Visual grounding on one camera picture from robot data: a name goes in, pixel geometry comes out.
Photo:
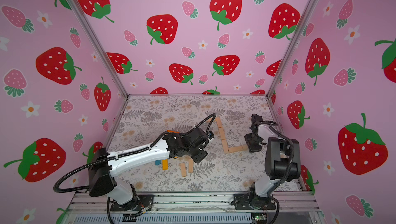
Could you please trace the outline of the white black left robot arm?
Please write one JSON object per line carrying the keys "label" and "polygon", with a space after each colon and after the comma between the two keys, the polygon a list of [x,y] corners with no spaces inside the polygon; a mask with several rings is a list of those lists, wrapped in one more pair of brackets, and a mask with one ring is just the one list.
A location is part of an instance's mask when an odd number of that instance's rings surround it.
{"label": "white black left robot arm", "polygon": [[118,179],[132,168],[158,160],[189,156],[200,163],[208,153],[204,148],[215,137],[212,131],[194,128],[186,133],[163,132],[152,144],[137,148],[107,152],[99,149],[89,167],[89,196],[107,196],[119,205],[137,204],[135,188]]}

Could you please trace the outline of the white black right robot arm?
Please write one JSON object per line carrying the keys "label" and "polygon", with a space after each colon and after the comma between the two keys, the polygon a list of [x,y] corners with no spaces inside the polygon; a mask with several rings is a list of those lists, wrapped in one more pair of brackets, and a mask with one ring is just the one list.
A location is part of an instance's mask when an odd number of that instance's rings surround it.
{"label": "white black right robot arm", "polygon": [[298,179],[301,175],[299,142],[277,131],[273,121],[255,121],[251,134],[245,136],[250,153],[267,145],[265,176],[254,182],[249,189],[247,201],[251,208],[261,209],[272,201],[272,193],[283,183]]}

